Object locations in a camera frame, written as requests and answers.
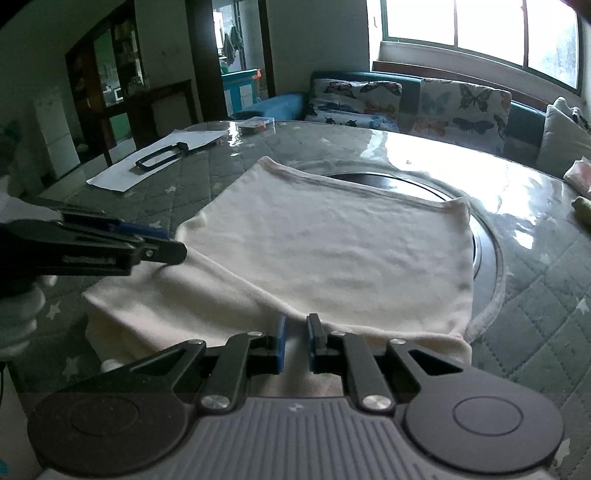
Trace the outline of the cream white sweater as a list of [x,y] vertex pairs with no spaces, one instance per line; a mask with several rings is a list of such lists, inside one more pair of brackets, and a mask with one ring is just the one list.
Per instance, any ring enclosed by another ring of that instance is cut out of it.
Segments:
[[339,378],[308,368],[307,318],[420,343],[469,363],[473,243],[466,200],[432,202],[304,173],[264,157],[175,237],[183,263],[143,263],[84,293],[86,337],[103,361],[129,363],[189,339],[287,323],[283,373],[258,396],[338,396]]

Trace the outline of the dark wooden side table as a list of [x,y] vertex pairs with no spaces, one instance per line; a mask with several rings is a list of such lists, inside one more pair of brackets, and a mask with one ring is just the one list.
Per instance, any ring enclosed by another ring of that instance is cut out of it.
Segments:
[[183,80],[136,93],[124,101],[137,149],[198,123],[192,84]]

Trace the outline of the white refrigerator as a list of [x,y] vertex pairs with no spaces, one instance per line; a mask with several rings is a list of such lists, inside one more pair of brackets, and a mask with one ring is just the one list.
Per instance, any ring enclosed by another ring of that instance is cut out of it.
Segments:
[[34,108],[52,170],[60,179],[79,165],[79,158],[59,90],[50,90],[36,99]]

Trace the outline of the small clear card box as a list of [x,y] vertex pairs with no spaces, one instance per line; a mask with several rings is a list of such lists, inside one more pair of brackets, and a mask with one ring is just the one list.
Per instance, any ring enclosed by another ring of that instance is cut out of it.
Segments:
[[238,133],[242,135],[255,135],[273,129],[276,120],[273,117],[254,116],[236,122]]

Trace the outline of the round black induction cooktop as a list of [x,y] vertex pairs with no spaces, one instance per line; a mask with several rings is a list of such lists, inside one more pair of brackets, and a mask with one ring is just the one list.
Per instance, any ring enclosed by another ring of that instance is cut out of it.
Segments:
[[471,343],[499,314],[505,262],[466,193],[422,174],[345,172],[294,182],[288,258],[308,310],[341,325]]

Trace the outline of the teal white cabinet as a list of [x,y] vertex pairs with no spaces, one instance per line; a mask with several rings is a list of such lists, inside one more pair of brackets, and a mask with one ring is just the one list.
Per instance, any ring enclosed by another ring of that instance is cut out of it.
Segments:
[[231,116],[256,104],[259,69],[240,70],[221,75],[226,112]]

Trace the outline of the butterfly pillow lying low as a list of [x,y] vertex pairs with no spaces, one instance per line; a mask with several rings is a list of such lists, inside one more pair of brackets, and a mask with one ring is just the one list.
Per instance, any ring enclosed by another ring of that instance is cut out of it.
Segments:
[[315,79],[304,120],[398,132],[402,93],[393,81]]

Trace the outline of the green quilted star tablecloth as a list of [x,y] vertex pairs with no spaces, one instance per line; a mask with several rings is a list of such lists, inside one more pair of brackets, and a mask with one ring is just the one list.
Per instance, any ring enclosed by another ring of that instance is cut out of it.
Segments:
[[590,233],[574,217],[570,187],[509,160],[401,134],[296,121],[252,135],[232,122],[218,129],[221,144],[128,193],[85,186],[70,201],[170,232],[261,156],[311,173],[384,173],[469,195],[496,234],[484,252],[501,248],[507,271],[496,320],[472,337],[473,362],[550,398],[566,425],[555,474],[589,477]]

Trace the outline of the butterfly pillow near window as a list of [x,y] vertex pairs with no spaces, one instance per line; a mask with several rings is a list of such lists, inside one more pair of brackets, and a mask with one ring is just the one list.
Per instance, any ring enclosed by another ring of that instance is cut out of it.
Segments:
[[421,81],[411,133],[500,155],[512,105],[508,91],[440,79]]

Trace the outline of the teal sofa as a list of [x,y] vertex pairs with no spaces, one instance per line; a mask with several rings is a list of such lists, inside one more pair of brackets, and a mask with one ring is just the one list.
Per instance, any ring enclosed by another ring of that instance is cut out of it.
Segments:
[[[393,81],[402,85],[403,93],[400,111],[397,117],[399,131],[411,133],[418,113],[421,81],[424,79],[404,74],[381,72],[341,72],[320,71],[311,75],[311,83],[315,79],[339,79],[349,81]],[[310,89],[307,92],[283,94],[269,100],[263,100],[232,114],[232,119],[243,120],[254,116],[273,117],[276,120],[304,120],[310,99]],[[502,154],[497,155],[506,159],[536,168],[536,161],[541,146],[546,110],[537,110],[517,101],[512,94],[512,105],[508,125],[505,130],[505,147]]]

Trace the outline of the pink folded garment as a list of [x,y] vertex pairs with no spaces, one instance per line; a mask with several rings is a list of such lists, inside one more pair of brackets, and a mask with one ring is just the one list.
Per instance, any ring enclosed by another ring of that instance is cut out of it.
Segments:
[[591,163],[585,156],[576,160],[563,175],[563,180],[581,196],[591,195]]

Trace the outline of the grey plain cushion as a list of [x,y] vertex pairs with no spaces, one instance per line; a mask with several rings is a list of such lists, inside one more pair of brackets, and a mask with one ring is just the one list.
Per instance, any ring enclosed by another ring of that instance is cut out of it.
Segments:
[[590,158],[590,121],[564,97],[547,106],[536,168],[562,178],[575,161]]

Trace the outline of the black rectangular frame tool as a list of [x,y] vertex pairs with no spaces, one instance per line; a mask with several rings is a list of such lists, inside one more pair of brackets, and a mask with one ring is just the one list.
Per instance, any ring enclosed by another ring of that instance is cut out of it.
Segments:
[[212,141],[205,145],[191,147],[185,142],[177,142],[139,158],[135,161],[135,167],[141,172],[152,172],[161,166],[182,159],[191,153],[207,150],[216,144],[217,141]]

